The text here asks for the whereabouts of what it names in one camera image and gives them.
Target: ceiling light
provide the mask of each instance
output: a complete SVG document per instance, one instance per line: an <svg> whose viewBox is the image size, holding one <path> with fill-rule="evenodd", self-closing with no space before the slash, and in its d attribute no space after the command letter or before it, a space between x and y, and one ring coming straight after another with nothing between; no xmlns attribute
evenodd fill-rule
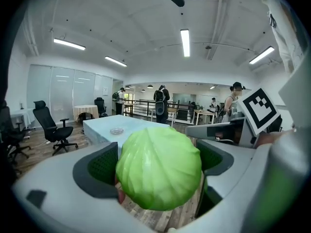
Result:
<svg viewBox="0 0 311 233"><path fill-rule="evenodd" d="M114 63L117 63L117 64L119 64L119 65L121 65L121 66L123 66L123 67L127 67L126 64L124 64L124 63L122 63L122 62L120 62L120 61L117 61L117 60L115 60L115 59L112 59L112 58L110 58L109 56L106 56L105 59L106 59L106 60L110 60L110 61L112 61L112 62L114 62Z"/></svg>
<svg viewBox="0 0 311 233"><path fill-rule="evenodd" d="M72 42L69 42L69 41L64 41L64 40L61 40L61 39L57 39L57 38L54 39L54 42L62 44L62 45L66 45L66 46L69 46L69 47L73 47L73 48L76 48L76 49L80 49L80 50L86 49L84 46L81 46L81 45L78 45L78 44L75 44L75 43L72 43Z"/></svg>
<svg viewBox="0 0 311 233"><path fill-rule="evenodd" d="M184 56L189 57L190 56L189 29L182 29L180 33L181 33L181 39L183 41Z"/></svg>
<svg viewBox="0 0 311 233"><path fill-rule="evenodd" d="M273 52L274 48L273 47L268 47L265 51L263 51L260 55L252 59L249 64L255 64L257 61L261 60L262 58L266 57L269 53Z"/></svg>

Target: green cabbage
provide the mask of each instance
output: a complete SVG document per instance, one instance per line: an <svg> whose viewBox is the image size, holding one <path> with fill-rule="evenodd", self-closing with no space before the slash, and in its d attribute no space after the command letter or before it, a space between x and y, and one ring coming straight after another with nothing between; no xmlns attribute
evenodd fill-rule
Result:
<svg viewBox="0 0 311 233"><path fill-rule="evenodd" d="M123 191L141 208L172 210L200 184L200 151L171 127L146 128L123 144L116 174Z"/></svg>

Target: black office chair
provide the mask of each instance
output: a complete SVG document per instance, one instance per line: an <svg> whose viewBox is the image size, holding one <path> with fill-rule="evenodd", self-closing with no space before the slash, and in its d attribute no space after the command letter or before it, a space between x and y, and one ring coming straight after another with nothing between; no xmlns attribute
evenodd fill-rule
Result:
<svg viewBox="0 0 311 233"><path fill-rule="evenodd" d="M106 114L107 107L105 106L105 100L103 100L102 98L96 98L94 100L94 104L97 105L99 117L107 117L108 116Z"/></svg>
<svg viewBox="0 0 311 233"><path fill-rule="evenodd" d="M43 130L44 130L44 136L45 139L47 139L50 142L60 141L60 144L53 145L53 149L58 147L53 155L55 155L58 151L61 149L64 149L66 152L67 146L73 146L75 145L76 149L78 148L78 144L76 143L69 143L66 139L69 137L73 131L73 127L66 127L65 121L69 120L69 118L61 119L60 121L63 122L62 128L57 128L55 122L53 121L50 110L48 107L45 106L44 101L36 101L35 103L35 109L33 110L35 118L37 118L38 122L41 124Z"/></svg>
<svg viewBox="0 0 311 233"><path fill-rule="evenodd" d="M19 127L14 128L11 116L10 116L10 108L6 105L6 102L2 104L0 109L0 132L1 139L7 149L7 156L12 158L12 163L16 164L15 158L17 154L21 153L26 158L29 158L27 154L25 154L22 150L31 149L30 146L21 147L19 144L25 137L26 131L20 131Z"/></svg>

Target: person in black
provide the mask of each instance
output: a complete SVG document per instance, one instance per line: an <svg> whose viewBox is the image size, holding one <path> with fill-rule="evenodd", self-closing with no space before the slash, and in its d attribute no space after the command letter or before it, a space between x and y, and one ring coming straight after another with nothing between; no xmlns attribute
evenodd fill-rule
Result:
<svg viewBox="0 0 311 233"><path fill-rule="evenodd" d="M164 95L164 99L163 99L164 112L161 115L158 115L157 112L155 113L156 122L166 124L166 120L169 116L169 113L167 111L167 107L168 107L167 101L170 100L170 94L169 94L169 91L165 88L165 85L161 85L160 88L157 91L155 91L155 94L154 94L154 100L155 101L158 100L156 97L156 94L158 92L163 93L163 95Z"/></svg>

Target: person in white shirt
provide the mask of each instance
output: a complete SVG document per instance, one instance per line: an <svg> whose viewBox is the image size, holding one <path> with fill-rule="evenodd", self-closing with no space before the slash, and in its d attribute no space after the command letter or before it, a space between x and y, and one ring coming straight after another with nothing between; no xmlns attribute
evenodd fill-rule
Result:
<svg viewBox="0 0 311 233"><path fill-rule="evenodd" d="M216 112L216 108L217 108L216 99L212 98L212 103L210 103L208 111L210 111L212 113L215 113ZM209 121L210 122L212 122L212 117L213 116L209 116Z"/></svg>
<svg viewBox="0 0 311 233"><path fill-rule="evenodd" d="M125 92L125 89L123 87L120 89L120 91L118 91L119 100L116 101L117 115L122 114L123 101L126 101L126 99L124 98L124 92Z"/></svg>

